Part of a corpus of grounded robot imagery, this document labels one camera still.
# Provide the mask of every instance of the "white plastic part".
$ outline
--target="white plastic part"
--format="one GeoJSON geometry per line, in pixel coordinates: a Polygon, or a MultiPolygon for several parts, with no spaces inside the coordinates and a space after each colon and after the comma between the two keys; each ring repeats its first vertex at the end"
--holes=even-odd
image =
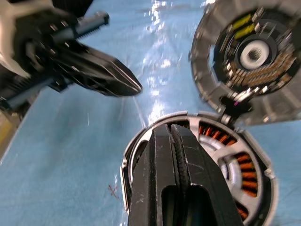
{"type": "Polygon", "coordinates": [[[15,4],[0,0],[0,64],[22,77],[30,75],[12,59],[15,20],[47,8],[53,8],[52,0],[28,0],[15,4]]]}
{"type": "Polygon", "coordinates": [[[242,51],[240,55],[240,62],[242,66],[248,70],[254,70],[263,65],[268,59],[269,47],[267,43],[256,40],[250,42],[242,51]],[[250,57],[250,53],[253,53],[254,59],[250,57]]]}

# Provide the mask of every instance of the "orange coil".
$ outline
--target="orange coil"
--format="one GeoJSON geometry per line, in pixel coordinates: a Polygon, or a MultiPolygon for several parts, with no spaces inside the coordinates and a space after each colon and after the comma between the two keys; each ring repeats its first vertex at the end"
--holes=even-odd
{"type": "Polygon", "coordinates": [[[242,176],[244,179],[256,179],[257,175],[255,172],[243,172],[242,176]]]}
{"type": "Polygon", "coordinates": [[[248,214],[244,210],[242,210],[241,208],[237,208],[237,210],[238,210],[242,220],[245,220],[248,217],[248,214]]]}
{"type": "Polygon", "coordinates": [[[257,183],[252,181],[243,181],[243,187],[257,189],[257,183]]]}
{"type": "Polygon", "coordinates": [[[231,140],[231,141],[229,141],[229,142],[227,143],[227,146],[233,145],[233,144],[235,144],[235,143],[236,143],[235,140],[231,140]]]}
{"type": "Polygon", "coordinates": [[[252,163],[243,163],[240,165],[240,168],[242,170],[253,170],[254,169],[254,166],[252,163]]]}
{"type": "Polygon", "coordinates": [[[213,138],[213,139],[217,139],[218,136],[219,136],[220,134],[221,134],[220,131],[216,131],[216,132],[213,134],[212,138],[213,138]]]}
{"type": "Polygon", "coordinates": [[[257,194],[255,192],[252,192],[252,191],[249,191],[249,190],[246,190],[246,189],[243,189],[243,191],[248,194],[249,196],[252,196],[252,197],[256,197],[257,194]]]}
{"type": "Polygon", "coordinates": [[[241,162],[244,162],[244,161],[248,161],[248,160],[250,160],[250,159],[251,159],[250,156],[247,155],[247,154],[245,154],[245,155],[242,155],[242,156],[238,157],[238,158],[237,158],[237,161],[238,161],[239,163],[241,163],[241,162]]]}
{"type": "Polygon", "coordinates": [[[200,126],[198,129],[198,134],[201,135],[201,134],[203,134],[203,132],[204,132],[204,129],[202,126],[200,126]]]}
{"type": "Polygon", "coordinates": [[[228,135],[224,135],[224,136],[221,137],[220,142],[223,143],[223,142],[225,142],[228,138],[229,138],[228,135]]]}
{"type": "Polygon", "coordinates": [[[209,128],[206,130],[205,135],[206,135],[206,136],[210,136],[210,135],[211,135],[211,132],[212,132],[212,128],[209,127],[209,128]]]}

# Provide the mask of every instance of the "red mark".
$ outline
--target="red mark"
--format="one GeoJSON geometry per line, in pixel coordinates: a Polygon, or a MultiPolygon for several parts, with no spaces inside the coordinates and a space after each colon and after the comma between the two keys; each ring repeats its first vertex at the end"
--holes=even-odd
{"type": "Polygon", "coordinates": [[[119,196],[115,194],[115,192],[117,192],[117,186],[115,186],[114,189],[112,189],[111,185],[109,185],[108,189],[111,192],[111,196],[113,195],[116,199],[119,199],[119,196]]]}

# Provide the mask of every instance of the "blue work surface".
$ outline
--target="blue work surface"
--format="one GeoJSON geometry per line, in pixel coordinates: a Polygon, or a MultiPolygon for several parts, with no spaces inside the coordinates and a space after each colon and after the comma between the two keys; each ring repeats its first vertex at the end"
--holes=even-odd
{"type": "MultiPolygon", "coordinates": [[[[211,111],[199,98],[188,61],[204,4],[95,0],[88,14],[107,11],[111,25],[83,42],[129,66],[143,93],[118,99],[79,86],[62,94],[44,90],[1,162],[1,226],[127,224],[119,166],[128,142],[165,114],[211,111]]],[[[301,225],[301,122],[248,130],[280,181],[273,225],[301,225]]]]}

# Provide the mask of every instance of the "white bearing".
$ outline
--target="white bearing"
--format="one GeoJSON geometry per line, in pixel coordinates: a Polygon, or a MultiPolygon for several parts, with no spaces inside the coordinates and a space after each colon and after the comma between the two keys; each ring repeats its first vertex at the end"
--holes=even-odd
{"type": "Polygon", "coordinates": [[[240,55],[240,62],[247,70],[254,70],[263,65],[268,59],[269,46],[264,41],[250,42],[240,55]]]}

